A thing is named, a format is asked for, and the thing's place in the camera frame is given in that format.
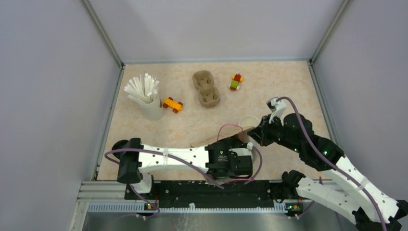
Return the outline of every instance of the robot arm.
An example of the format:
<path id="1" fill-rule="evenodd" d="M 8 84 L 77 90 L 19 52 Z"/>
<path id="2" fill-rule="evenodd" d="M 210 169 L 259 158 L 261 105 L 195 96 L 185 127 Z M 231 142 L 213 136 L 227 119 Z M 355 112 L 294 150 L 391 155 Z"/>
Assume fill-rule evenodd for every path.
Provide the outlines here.
<path id="1" fill-rule="evenodd" d="M 357 187 L 350 179 L 345 177 L 340 172 L 332 169 L 314 152 L 300 128 L 296 114 L 287 115 L 284 118 L 282 125 L 280 116 L 283 114 L 286 105 L 282 101 L 277 102 L 276 99 L 277 98 L 272 98 L 267 102 L 272 114 L 264 116 L 258 127 L 249 131 L 248 135 L 261 146 L 268 146 L 275 142 L 299 153 L 300 159 L 304 161 L 305 164 L 315 168 L 317 171 L 323 172 L 326 176 L 330 177 L 334 182 L 342 187 L 345 192 L 347 192 L 350 199 L 353 199 L 354 203 L 359 205 L 361 209 L 357 209 L 354 206 L 345 207 L 345 203 L 341 202 L 330 202 L 329 200 L 337 202 L 341 195 L 323 190 L 320 185 L 314 185 L 314 187 L 318 187 L 318 189 L 316 188 L 312 191 L 312 188 L 305 187 L 305 185 L 309 186 L 309 181 L 307 178 L 296 182 L 294 187 L 296 188 L 297 193 L 300 196 L 316 200 L 319 203 L 322 202 L 321 204 L 323 205 L 329 205 L 329 208 L 339 212 L 342 215 L 346 215 L 345 217 L 349 218 L 349 220 L 353 223 L 356 223 L 356 220 L 353 220 L 353 218 L 350 216 L 350 209 L 353 209 L 352 211 L 355 211 L 355 213 L 360 210 L 371 221 L 380 222 L 374 205 L 361 190 L 361 188 Z M 350 176 L 360 182 L 362 187 L 364 187 L 371 194 L 381 210 L 385 223 L 389 224 L 394 219 L 399 219 L 401 214 L 404 214 L 404 216 L 407 214 L 408 209 L 406 201 L 394 200 L 381 192 L 352 165 L 347 156 L 345 156 L 344 152 L 336 144 L 334 144 L 334 142 L 315 135 L 312 129 L 312 123 L 309 120 L 306 120 L 302 115 L 301 119 L 305 125 L 309 137 L 317 149 L 339 169 L 347 172 Z"/>
<path id="2" fill-rule="evenodd" d="M 292 191 L 294 189 L 297 195 L 316 201 L 317 203 L 341 214 L 351 223 L 355 224 L 358 230 L 382 230 L 381 224 L 372 221 L 360 205 L 360 202 L 355 200 L 354 197 L 349 194 L 329 189 L 295 170 L 292 170 L 289 173 L 285 172 L 282 179 L 281 187 L 283 190 Z M 396 204 L 398 206 L 398 211 L 394 217 L 390 216 L 386 223 L 387 230 L 389 231 L 399 231 L 401 229 L 401 224 L 397 220 L 407 214 L 406 201 L 397 201 Z"/>
<path id="3" fill-rule="evenodd" d="M 132 138 L 117 142 L 113 150 L 137 148 L 146 151 L 161 152 L 151 154 L 145 152 L 115 153 L 119 159 L 117 181 L 125 184 L 140 183 L 143 174 L 156 170 L 180 169 L 190 170 L 191 167 L 170 158 L 168 155 L 183 159 L 190 165 L 199 168 L 213 179 L 252 175 L 252 144 L 243 143 L 237 138 L 226 138 L 208 146 L 196 148 L 162 148 L 142 144 L 140 138 Z"/>

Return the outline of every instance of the marble pattern surface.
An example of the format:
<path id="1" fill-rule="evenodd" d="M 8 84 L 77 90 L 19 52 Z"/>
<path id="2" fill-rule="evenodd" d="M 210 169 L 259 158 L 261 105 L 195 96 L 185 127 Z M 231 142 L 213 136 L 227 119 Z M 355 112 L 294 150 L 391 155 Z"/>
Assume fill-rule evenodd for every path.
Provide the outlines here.
<path id="1" fill-rule="evenodd" d="M 208 70 L 214 76 L 215 86 L 221 95 L 220 103 L 213 108 L 200 105 L 198 91 L 194 88 L 192 75 Z M 159 121 L 143 117 L 136 102 L 127 97 L 123 88 L 128 80 L 149 73 L 159 81 L 162 99 L 172 97 L 181 101 L 183 110 L 178 114 L 165 109 Z M 233 74 L 240 73 L 243 82 L 239 91 L 230 91 L 228 84 Z M 112 122 L 106 141 L 105 152 L 119 140 L 140 137 L 143 143 L 159 147 L 187 148 L 190 143 L 217 134 L 226 123 L 238 124 L 245 115 L 261 118 L 270 113 L 266 101 L 275 96 L 288 96 L 296 103 L 300 113 L 313 123 L 316 134 L 329 137 L 323 114 L 306 61 L 285 62 L 221 62 L 221 63 L 174 63 L 174 64 L 127 64 L 120 86 Z M 288 108 L 284 114 L 293 112 Z M 259 148 L 263 167 L 260 180 L 278 180 L 284 171 L 300 171 L 313 179 L 326 178 L 300 161 L 298 154 L 272 144 Z M 118 165 L 103 158 L 98 180 L 115 180 Z M 155 171 L 156 180 L 202 180 L 195 171 Z"/>

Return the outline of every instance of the white wall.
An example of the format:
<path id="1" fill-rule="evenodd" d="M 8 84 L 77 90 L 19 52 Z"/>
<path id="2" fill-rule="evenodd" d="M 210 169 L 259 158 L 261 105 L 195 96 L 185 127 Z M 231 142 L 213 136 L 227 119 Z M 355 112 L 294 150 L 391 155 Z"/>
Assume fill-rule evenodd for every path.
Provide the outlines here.
<path id="1" fill-rule="evenodd" d="M 408 200 L 408 1 L 354 1 L 316 67 L 345 153 Z M 408 218 L 403 219 L 408 230 Z"/>
<path id="2" fill-rule="evenodd" d="M 68 229 L 117 76 L 79 0 L 0 1 L 0 230 Z"/>
<path id="3" fill-rule="evenodd" d="M 306 59 L 342 0 L 90 0 L 128 62 Z"/>

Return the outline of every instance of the purple cable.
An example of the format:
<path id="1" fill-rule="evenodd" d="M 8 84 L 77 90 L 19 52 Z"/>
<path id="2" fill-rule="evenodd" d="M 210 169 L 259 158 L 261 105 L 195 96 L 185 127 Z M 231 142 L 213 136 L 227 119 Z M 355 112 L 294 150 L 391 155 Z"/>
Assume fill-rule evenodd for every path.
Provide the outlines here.
<path id="1" fill-rule="evenodd" d="M 323 185 L 323 181 L 321 180 L 321 177 L 319 177 L 319 183 Z M 340 220 L 340 215 L 337 212 L 334 212 L 334 214 L 336 215 L 336 219 L 337 219 L 337 222 L 339 223 L 340 230 L 344 231 L 344 226 L 343 226 L 342 220 Z"/>
<path id="2" fill-rule="evenodd" d="M 296 108 L 296 105 L 294 104 L 294 102 L 286 96 L 280 97 L 278 98 L 276 101 L 281 101 L 281 100 L 287 100 L 289 101 L 289 103 L 292 105 L 293 110 L 296 114 L 297 120 L 299 121 L 299 125 L 300 128 L 302 129 L 302 132 L 307 140 L 307 142 L 310 144 L 310 146 L 312 147 L 312 149 L 316 152 L 316 154 L 319 156 L 319 158 L 321 160 L 323 160 L 327 165 L 329 165 L 330 167 L 332 167 L 334 170 L 340 172 L 341 174 L 343 174 L 345 177 L 349 178 L 357 187 L 361 187 L 360 182 L 358 182 L 356 179 L 354 179 L 353 177 L 351 177 L 349 174 L 347 174 L 345 171 L 341 170 L 339 167 L 337 167 L 335 164 L 333 164 L 332 162 L 330 162 L 318 149 L 317 147 L 314 145 L 314 143 L 312 142 L 312 140 L 310 139 L 309 135 L 307 134 L 305 125 L 303 124 L 303 121 L 300 117 L 299 111 Z M 369 200 L 372 202 L 375 211 L 378 214 L 378 217 L 380 218 L 380 222 L 381 222 L 381 227 L 383 231 L 387 231 L 387 227 L 385 225 L 385 221 L 384 218 L 381 214 L 381 210 L 378 207 L 378 204 L 375 202 L 374 198 L 371 196 L 371 194 L 363 187 L 362 191 L 367 195 L 367 197 L 369 198 Z"/>
<path id="3" fill-rule="evenodd" d="M 144 202 L 150 204 L 155 210 L 157 210 L 157 213 L 154 213 L 153 215 L 150 215 L 150 216 L 146 217 L 146 219 L 151 219 L 151 218 L 154 218 L 154 217 L 156 217 L 157 215 L 159 215 L 160 209 L 156 206 L 155 203 L 153 203 L 153 204 L 150 203 L 150 201 L 148 201 L 146 198 L 144 198 L 142 195 L 140 195 L 140 194 L 136 191 L 135 187 L 133 187 L 133 185 L 129 184 L 129 187 L 130 187 L 130 188 L 132 189 L 132 191 L 138 196 L 138 198 L 140 198 L 140 199 L 143 200 Z"/>
<path id="4" fill-rule="evenodd" d="M 259 172 L 261 171 L 262 168 L 262 163 L 263 163 L 263 159 L 262 159 L 262 155 L 261 152 L 259 151 L 259 149 L 257 149 L 255 146 L 252 147 L 259 155 L 259 167 L 258 170 L 255 172 L 255 174 L 249 179 L 247 180 L 244 184 L 248 184 L 249 182 L 255 180 L 255 177 L 258 176 Z"/>
<path id="5" fill-rule="evenodd" d="M 339 223 L 340 230 L 344 231 L 344 226 L 343 226 L 342 220 L 340 220 L 340 215 L 337 212 L 334 212 L 334 214 L 336 215 L 336 219 L 337 219 L 337 222 Z"/>
<path id="6" fill-rule="evenodd" d="M 321 177 L 319 177 L 319 183 L 323 184 L 323 182 L 321 181 Z M 303 217 L 304 214 L 308 213 L 310 211 L 310 209 L 315 205 L 316 201 L 312 201 L 309 206 L 303 211 L 302 214 L 300 214 L 298 217 L 301 218 Z"/>
<path id="7" fill-rule="evenodd" d="M 139 148 L 121 148 L 121 149 L 116 149 L 116 150 L 112 150 L 112 151 L 108 151 L 107 153 L 105 153 L 105 158 L 115 162 L 117 164 L 119 164 L 118 161 L 108 157 L 109 154 L 112 153 L 121 153 L 121 152 L 140 152 L 140 153 L 150 153 L 150 154 L 155 154 L 155 155 L 161 155 L 163 156 L 163 153 L 161 152 L 157 152 L 157 151 L 151 151 L 151 150 L 144 150 L 144 149 L 139 149 Z M 199 169 L 198 167 L 190 164 L 189 162 L 181 159 L 180 157 L 177 157 L 175 155 L 172 154 L 168 154 L 167 155 L 169 158 L 175 159 L 177 161 L 182 162 L 183 164 L 191 167 L 192 169 L 196 170 L 197 172 L 199 172 L 204 178 L 206 178 L 207 180 L 209 180 L 210 182 L 212 182 L 215 186 L 219 187 L 220 189 L 224 189 L 224 186 L 219 185 L 214 179 L 212 179 L 211 177 L 209 177 L 205 172 L 203 172 L 201 169 Z"/>
<path id="8" fill-rule="evenodd" d="M 129 184 L 129 187 L 132 189 L 132 191 L 133 191 L 141 200 L 143 200 L 144 202 L 150 204 L 155 210 L 157 210 L 157 213 L 154 213 L 153 215 L 150 215 L 150 216 L 148 216 L 148 217 L 145 217 L 146 220 L 147 220 L 147 219 L 154 218 L 154 217 L 156 217 L 157 215 L 159 215 L 160 209 L 159 209 L 154 203 L 153 203 L 153 204 L 150 203 L 150 201 L 148 201 L 146 198 L 144 198 L 142 195 L 140 195 L 140 194 L 136 191 L 135 187 L 133 187 L 133 185 Z M 139 215 L 139 214 L 137 214 L 137 213 L 129 213 L 129 214 L 121 215 L 120 217 L 116 218 L 115 220 L 113 220 L 113 221 L 111 221 L 109 224 L 107 224 L 107 225 L 105 226 L 105 228 L 102 229 L 102 231 L 107 230 L 107 229 L 108 229 L 109 227 L 111 227 L 115 222 L 117 222 L 117 221 L 120 220 L 120 219 L 126 218 L 126 217 L 143 217 L 143 216 L 141 216 L 141 215 Z"/>

